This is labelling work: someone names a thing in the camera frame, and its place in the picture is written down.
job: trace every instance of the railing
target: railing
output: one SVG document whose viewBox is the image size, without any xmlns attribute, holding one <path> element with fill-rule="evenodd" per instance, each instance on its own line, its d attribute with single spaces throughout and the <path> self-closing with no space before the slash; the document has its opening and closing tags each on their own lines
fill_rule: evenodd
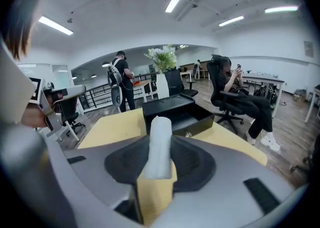
<svg viewBox="0 0 320 228">
<path fill-rule="evenodd" d="M 149 86 L 144 87 L 144 91 L 146 95 L 149 96 L 151 95 L 151 93 L 154 94 L 156 91 L 156 87 L 155 87 L 156 75 L 157 73 L 138 75 L 135 77 L 134 82 L 151 79 L 152 92 L 150 92 Z M 142 90 L 140 88 L 133 88 L 133 98 L 138 99 L 142 97 L 143 97 Z M 79 96 L 79 100 L 85 112 L 110 106 L 112 105 L 110 85 L 104 84 L 104 85 L 86 90 L 83 94 Z"/>
</svg>

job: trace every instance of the wooden floor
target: wooden floor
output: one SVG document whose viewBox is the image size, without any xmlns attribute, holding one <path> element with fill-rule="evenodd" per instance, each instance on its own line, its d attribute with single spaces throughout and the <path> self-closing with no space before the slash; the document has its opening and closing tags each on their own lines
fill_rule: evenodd
<svg viewBox="0 0 320 228">
<path fill-rule="evenodd" d="M 208 79 L 197 81 L 193 84 L 193 89 L 198 90 L 199 93 L 194 97 L 197 104 L 203 108 L 213 112 L 221 113 L 219 109 L 212 105 L 210 98 L 213 92 L 213 86 Z M 290 173 L 290 166 L 300 164 L 303 165 L 303 157 L 308 155 L 308 151 L 313 146 L 316 135 L 320 130 L 320 121 L 317 118 L 317 109 L 312 110 L 309 122 L 305 124 L 305 118 L 309 109 L 308 103 L 298 104 L 292 100 L 292 96 L 287 93 L 283 93 L 281 97 L 282 101 L 287 103 L 286 106 L 279 105 L 276 116 L 273 119 L 273 133 L 278 144 L 280 144 L 280 152 L 271 151 L 268 147 L 258 143 L 256 147 L 263 151 L 268 157 L 267 167 L 273 172 L 279 174 L 286 180 L 288 180 L 294 187 L 302 185 L 306 177 L 299 171 Z M 135 101 L 136 108 L 142 106 L 143 99 L 137 99 Z M 66 137 L 62 135 L 62 142 L 60 145 L 62 149 L 74 149 L 77 148 L 83 138 L 86 136 L 91 127 L 103 116 L 116 114 L 118 111 L 115 107 L 110 106 L 99 110 L 85 113 L 84 116 L 80 116 L 77 122 L 81 122 L 86 125 L 86 128 L 77 128 L 77 135 L 80 142 L 70 136 Z M 240 125 L 239 121 L 235 121 L 235 125 L 238 129 L 238 135 L 245 138 L 245 132 L 250 127 L 252 119 L 246 115 L 242 116 L 244 124 Z M 221 124 L 225 128 L 233 132 L 227 122 Z"/>
</svg>

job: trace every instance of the black railing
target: black railing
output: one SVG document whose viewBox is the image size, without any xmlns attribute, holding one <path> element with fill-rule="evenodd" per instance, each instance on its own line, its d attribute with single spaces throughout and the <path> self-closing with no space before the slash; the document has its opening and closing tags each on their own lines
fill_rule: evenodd
<svg viewBox="0 0 320 228">
<path fill-rule="evenodd" d="M 138 75 L 135 77 L 134 82 L 151 79 L 151 88 L 152 88 L 152 91 L 154 92 L 156 91 L 156 87 L 155 87 L 156 76 L 157 76 L 157 73 Z M 144 90 L 146 94 L 150 93 L 149 86 L 145 86 Z M 134 96 L 142 95 L 141 89 L 134 88 L 133 95 Z M 90 108 L 98 108 L 98 107 L 101 107 L 100 105 L 102 104 L 104 104 L 105 107 L 110 106 L 112 105 L 110 85 L 104 84 L 104 85 L 86 90 L 83 94 L 79 96 L 79 100 L 84 110 L 90 109 Z"/>
</svg>

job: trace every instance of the gray machine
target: gray machine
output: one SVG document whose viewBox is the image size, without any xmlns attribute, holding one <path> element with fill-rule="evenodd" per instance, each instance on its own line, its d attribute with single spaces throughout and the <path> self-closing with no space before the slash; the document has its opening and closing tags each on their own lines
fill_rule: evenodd
<svg viewBox="0 0 320 228">
<path fill-rule="evenodd" d="M 173 200 L 151 227 L 273 227 L 306 190 L 294 191 L 235 150 L 179 136 L 171 140 Z M 143 227 L 135 181 L 148 159 L 148 136 L 63 152 L 57 142 L 13 124 L 1 127 L 0 152 L 17 193 L 45 222 Z"/>
</svg>

